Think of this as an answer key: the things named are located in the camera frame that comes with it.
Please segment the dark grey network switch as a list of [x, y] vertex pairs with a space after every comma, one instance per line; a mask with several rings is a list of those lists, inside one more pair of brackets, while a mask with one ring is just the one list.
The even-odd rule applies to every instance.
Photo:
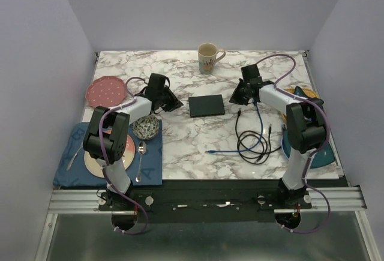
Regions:
[[206, 95], [188, 98], [190, 117], [221, 116], [225, 114], [222, 95]]

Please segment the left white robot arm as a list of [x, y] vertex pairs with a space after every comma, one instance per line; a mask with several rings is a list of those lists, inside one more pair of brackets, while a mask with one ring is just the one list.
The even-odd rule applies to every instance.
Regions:
[[165, 112], [183, 106], [170, 90], [168, 77], [152, 73], [146, 87], [131, 96], [127, 103], [112, 108], [97, 106], [91, 116], [83, 149], [95, 159], [107, 181], [107, 189], [114, 192], [113, 204], [120, 210], [137, 202], [129, 192], [131, 179], [123, 165], [123, 152], [130, 124], [161, 108]]

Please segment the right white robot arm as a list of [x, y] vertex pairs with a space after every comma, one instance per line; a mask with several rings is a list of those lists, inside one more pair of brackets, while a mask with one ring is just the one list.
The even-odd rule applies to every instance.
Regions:
[[307, 174], [317, 152], [328, 142], [329, 125], [323, 101], [293, 95], [272, 81], [264, 81], [256, 64], [241, 68], [242, 78], [230, 102], [246, 105], [250, 99], [265, 103], [286, 116], [286, 131], [291, 145], [287, 169], [279, 180], [276, 201], [289, 208], [302, 199], [307, 188]]

